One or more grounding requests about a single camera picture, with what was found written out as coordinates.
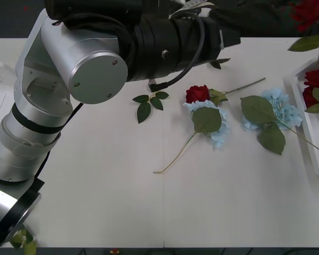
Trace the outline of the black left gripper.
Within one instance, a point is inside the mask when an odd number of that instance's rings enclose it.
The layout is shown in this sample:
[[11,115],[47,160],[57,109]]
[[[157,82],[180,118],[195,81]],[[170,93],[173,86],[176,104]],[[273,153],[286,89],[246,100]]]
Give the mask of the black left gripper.
[[240,33],[228,27],[219,27],[219,50],[241,43]]

